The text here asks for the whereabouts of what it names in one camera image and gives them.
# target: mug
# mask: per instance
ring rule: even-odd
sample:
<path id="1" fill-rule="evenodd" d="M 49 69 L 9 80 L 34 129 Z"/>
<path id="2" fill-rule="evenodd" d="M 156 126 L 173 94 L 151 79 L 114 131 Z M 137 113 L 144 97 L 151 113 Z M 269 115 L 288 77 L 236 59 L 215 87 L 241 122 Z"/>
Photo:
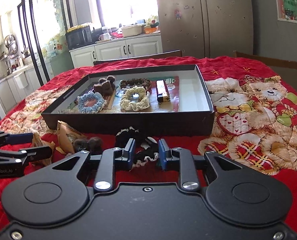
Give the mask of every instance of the mug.
<path id="1" fill-rule="evenodd" d="M 100 41 L 106 41 L 106 40 L 109 40 L 111 37 L 110 37 L 110 35 L 109 35 L 109 33 L 104 33 L 104 34 L 102 34 L 102 35 L 100 35 L 99 37 L 98 37 L 98 39 L 100 40 Z"/>

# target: cream crocheted scrunchie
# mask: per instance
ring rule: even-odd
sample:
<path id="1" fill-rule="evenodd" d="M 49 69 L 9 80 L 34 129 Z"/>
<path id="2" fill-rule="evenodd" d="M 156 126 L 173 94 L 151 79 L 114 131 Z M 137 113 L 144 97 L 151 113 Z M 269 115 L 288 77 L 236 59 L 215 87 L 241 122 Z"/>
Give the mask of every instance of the cream crocheted scrunchie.
<path id="1" fill-rule="evenodd" d="M 139 102 L 130 101 L 130 97 L 134 94 L 139 94 Z M 149 107 L 149 92 L 146 94 L 144 87 L 132 87 L 126 90 L 121 98 L 121 109 L 139 111 Z"/>

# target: kitchen counter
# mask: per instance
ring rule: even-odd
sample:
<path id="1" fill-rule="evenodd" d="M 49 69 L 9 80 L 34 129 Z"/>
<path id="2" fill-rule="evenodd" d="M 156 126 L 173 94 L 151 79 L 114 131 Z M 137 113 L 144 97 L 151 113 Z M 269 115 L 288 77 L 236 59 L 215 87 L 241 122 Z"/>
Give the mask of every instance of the kitchen counter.
<path id="1" fill-rule="evenodd" d="M 5 81 L 5 80 L 7 80 L 7 79 L 9 79 L 9 78 L 23 72 L 23 71 L 29 70 L 29 69 L 31 69 L 33 67 L 34 67 L 34 65 L 32 63 L 28 64 L 28 65 L 24 65 L 23 67 L 18 68 L 17 70 L 13 71 L 12 74 L 4 76 L 4 77 L 0 77 L 0 83 L 2 83 L 3 81 Z"/>
<path id="2" fill-rule="evenodd" d="M 82 49 L 82 48 L 92 47 L 92 46 L 95 46 L 97 44 L 105 44 L 105 43 L 114 42 L 114 41 L 124 41 L 124 40 L 129 40 L 129 39 L 140 38 L 140 37 L 150 37 L 150 36 L 159 36 L 159 35 L 161 35 L 160 32 L 159 33 L 150 33 L 150 34 L 142 33 L 142 34 L 139 34 L 139 35 L 136 35 L 136 36 L 117 38 L 117 39 L 107 40 L 107 41 L 96 41 L 95 43 L 84 46 L 84 47 L 80 47 L 80 48 L 77 48 L 77 49 L 71 49 L 69 52 L 73 52 L 73 51 L 76 51 L 76 50 L 79 50 L 79 49 Z"/>

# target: kitchen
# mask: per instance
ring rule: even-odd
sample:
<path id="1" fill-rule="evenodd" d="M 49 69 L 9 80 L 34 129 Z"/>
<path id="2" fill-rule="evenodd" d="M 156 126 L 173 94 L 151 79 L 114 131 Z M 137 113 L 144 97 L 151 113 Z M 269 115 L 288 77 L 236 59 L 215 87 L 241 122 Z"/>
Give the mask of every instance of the kitchen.
<path id="1" fill-rule="evenodd" d="M 18 65 L 12 73 L 8 35 L 12 57 L 22 59 L 8 60 Z M 0 0 L 0 119 L 61 72 L 178 49 L 197 58 L 251 54 L 251 0 Z"/>

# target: brown crocheted scrunchie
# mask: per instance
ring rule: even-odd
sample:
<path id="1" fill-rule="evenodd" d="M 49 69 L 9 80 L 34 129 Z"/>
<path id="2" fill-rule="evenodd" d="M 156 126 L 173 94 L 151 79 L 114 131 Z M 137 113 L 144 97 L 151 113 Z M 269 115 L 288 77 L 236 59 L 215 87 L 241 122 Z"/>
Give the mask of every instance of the brown crocheted scrunchie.
<path id="1" fill-rule="evenodd" d="M 135 86 L 144 87 L 147 91 L 151 88 L 151 81 L 148 78 L 133 78 L 130 80 L 122 80 L 120 86 L 121 88 L 132 88 Z"/>

